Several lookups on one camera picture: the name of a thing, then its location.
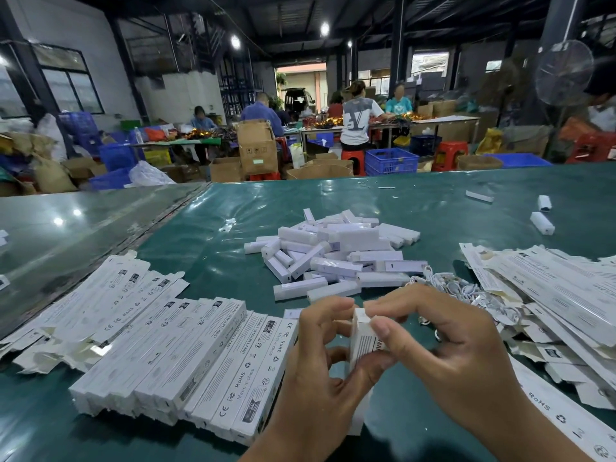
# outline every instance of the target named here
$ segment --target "ceiling light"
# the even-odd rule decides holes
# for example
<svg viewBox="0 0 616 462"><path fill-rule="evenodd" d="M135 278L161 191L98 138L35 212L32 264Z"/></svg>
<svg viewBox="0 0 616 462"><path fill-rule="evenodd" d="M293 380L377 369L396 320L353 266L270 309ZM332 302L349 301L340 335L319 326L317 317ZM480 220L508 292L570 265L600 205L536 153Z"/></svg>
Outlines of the ceiling light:
<svg viewBox="0 0 616 462"><path fill-rule="evenodd" d="M321 37L327 36L329 36L329 24L327 22L324 22L323 24L321 24Z"/></svg>
<svg viewBox="0 0 616 462"><path fill-rule="evenodd" d="M235 50L239 50L242 43L240 42L240 38L238 36L231 36L231 46Z"/></svg>

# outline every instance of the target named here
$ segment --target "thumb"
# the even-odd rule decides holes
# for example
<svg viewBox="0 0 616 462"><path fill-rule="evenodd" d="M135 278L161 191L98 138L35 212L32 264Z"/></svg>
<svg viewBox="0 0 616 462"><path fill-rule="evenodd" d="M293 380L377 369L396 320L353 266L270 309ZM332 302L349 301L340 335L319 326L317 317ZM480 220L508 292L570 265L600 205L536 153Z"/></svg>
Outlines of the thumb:
<svg viewBox="0 0 616 462"><path fill-rule="evenodd" d="M408 331L396 321L375 316L370 326L391 354L419 378L442 367L441 361L417 342Z"/></svg>
<svg viewBox="0 0 616 462"><path fill-rule="evenodd" d="M357 361L355 369L344 381L341 398L355 410L381 378L383 372L395 364L396 358L389 352L380 350L364 355Z"/></svg>

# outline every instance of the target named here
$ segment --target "white t-shirt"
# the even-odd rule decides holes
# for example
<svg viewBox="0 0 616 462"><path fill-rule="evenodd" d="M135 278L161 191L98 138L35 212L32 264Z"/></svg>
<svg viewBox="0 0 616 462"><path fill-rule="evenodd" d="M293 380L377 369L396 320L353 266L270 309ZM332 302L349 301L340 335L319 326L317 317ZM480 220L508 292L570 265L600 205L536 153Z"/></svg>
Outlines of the white t-shirt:
<svg viewBox="0 0 616 462"><path fill-rule="evenodd" d="M344 103L344 129L340 141L349 146L368 142L370 116L381 116L383 110L373 99L357 97Z"/></svg>

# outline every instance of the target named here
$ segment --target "blue shirt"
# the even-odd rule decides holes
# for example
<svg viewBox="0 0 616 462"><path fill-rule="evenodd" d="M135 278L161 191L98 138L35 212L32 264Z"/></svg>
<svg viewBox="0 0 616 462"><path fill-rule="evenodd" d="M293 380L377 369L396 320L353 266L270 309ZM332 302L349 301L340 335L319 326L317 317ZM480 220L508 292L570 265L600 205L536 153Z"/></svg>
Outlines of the blue shirt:
<svg viewBox="0 0 616 462"><path fill-rule="evenodd" d="M216 129L216 125L208 117L205 117L203 120L199 120L196 116L193 116L193 119L190 120L190 125L195 129L201 129L204 131Z"/></svg>
<svg viewBox="0 0 616 462"><path fill-rule="evenodd" d="M408 97L402 97L398 102L395 97L387 100L385 104L385 111L388 113L394 113L395 115L402 115L403 113L413 111L413 104Z"/></svg>
<svg viewBox="0 0 616 462"><path fill-rule="evenodd" d="M276 138L285 134L285 130L282 129L282 122L276 112L265 105L263 102L255 102L252 105L244 108L240 120L269 120L272 125L273 135Z"/></svg>

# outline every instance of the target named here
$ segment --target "teal shirt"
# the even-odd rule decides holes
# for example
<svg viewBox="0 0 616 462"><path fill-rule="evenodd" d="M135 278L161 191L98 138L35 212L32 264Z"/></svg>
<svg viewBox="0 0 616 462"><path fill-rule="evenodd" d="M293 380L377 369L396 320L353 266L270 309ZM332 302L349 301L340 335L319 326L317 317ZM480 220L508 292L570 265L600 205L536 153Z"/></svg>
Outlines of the teal shirt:
<svg viewBox="0 0 616 462"><path fill-rule="evenodd" d="M385 104L385 111L388 113L394 113L395 115L401 115L406 112L413 111L413 104L408 97L402 97L398 102L395 97L387 100Z"/></svg>

